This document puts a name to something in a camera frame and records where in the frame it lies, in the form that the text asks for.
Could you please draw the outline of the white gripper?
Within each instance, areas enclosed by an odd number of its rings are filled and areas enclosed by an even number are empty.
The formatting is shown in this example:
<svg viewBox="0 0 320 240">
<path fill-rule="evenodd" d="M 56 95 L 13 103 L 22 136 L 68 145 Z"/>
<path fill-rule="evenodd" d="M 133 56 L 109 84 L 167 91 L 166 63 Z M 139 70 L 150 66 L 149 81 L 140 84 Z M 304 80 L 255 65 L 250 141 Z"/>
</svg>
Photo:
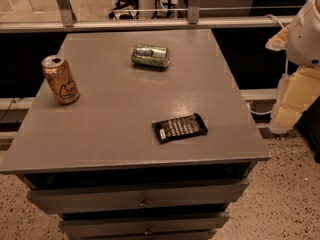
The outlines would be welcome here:
<svg viewBox="0 0 320 240">
<path fill-rule="evenodd" d="M 320 0 L 308 0 L 290 26 L 270 38 L 265 48 L 286 50 L 290 62 L 299 67 L 292 75 L 284 74 L 277 88 L 269 129 L 285 134 L 320 96 Z"/>
</svg>

